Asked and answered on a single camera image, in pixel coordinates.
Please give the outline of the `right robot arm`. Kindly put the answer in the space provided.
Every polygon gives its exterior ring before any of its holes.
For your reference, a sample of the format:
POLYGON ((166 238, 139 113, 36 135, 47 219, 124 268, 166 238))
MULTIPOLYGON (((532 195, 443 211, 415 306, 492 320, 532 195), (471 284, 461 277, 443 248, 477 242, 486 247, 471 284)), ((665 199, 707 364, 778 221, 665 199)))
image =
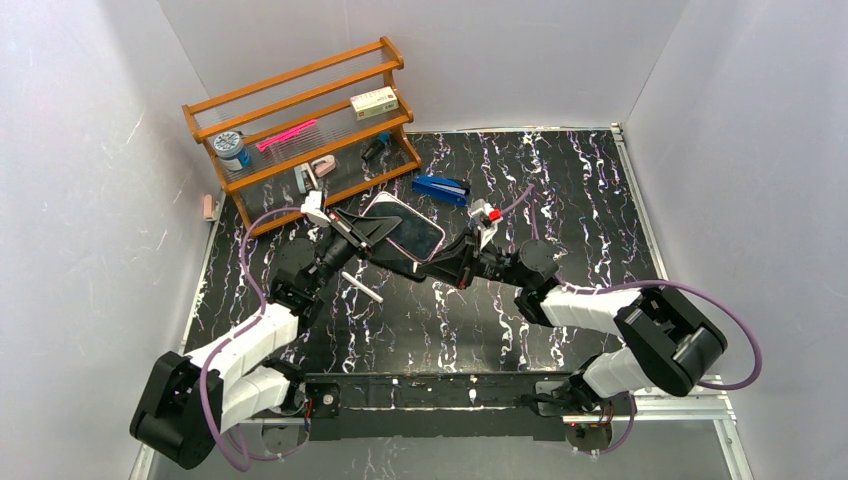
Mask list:
POLYGON ((621 339, 619 350, 590 358, 553 392, 533 397, 569 410, 589 411, 643 388, 685 397, 728 346, 725 335, 678 287, 645 282, 601 293, 565 286, 557 278, 553 247, 541 239, 506 252, 465 230, 414 270, 458 289, 476 278, 512 285, 518 289, 514 302, 531 324, 621 339))

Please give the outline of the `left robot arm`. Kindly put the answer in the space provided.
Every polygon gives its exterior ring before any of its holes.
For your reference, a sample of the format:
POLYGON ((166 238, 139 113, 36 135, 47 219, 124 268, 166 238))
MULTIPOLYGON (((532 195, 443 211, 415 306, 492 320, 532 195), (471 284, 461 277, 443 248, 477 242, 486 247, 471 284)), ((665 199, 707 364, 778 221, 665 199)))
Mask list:
POLYGON ((190 470, 219 449, 239 471, 254 455, 224 435, 271 407, 283 406, 296 388, 296 372, 270 355, 315 322, 322 290, 353 258, 370 257, 402 223, 397 216, 362 217, 340 209, 312 212, 325 228, 318 242, 295 238, 277 254, 278 270, 258 310, 228 332, 185 354, 168 351, 153 364, 132 416, 136 440, 190 470))

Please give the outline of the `pink phone case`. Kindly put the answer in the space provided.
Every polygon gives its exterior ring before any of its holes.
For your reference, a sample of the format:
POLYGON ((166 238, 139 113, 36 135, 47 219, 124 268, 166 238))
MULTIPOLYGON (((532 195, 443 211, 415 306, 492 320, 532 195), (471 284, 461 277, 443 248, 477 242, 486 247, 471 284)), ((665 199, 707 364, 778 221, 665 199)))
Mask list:
POLYGON ((429 261, 446 237, 444 229, 433 220, 388 192, 377 194, 362 216, 400 218, 400 225, 389 234, 388 241, 414 261, 429 261))

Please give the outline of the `black cased phone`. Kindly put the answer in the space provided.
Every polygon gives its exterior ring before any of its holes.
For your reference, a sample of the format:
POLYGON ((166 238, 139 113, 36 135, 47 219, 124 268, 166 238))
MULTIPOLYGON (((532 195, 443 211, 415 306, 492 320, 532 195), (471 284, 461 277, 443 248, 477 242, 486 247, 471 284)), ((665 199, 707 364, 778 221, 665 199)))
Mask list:
POLYGON ((374 250, 369 257, 369 262, 416 283, 423 282, 427 279, 426 274, 417 272, 414 269, 415 262, 412 259, 391 245, 385 249, 374 250))

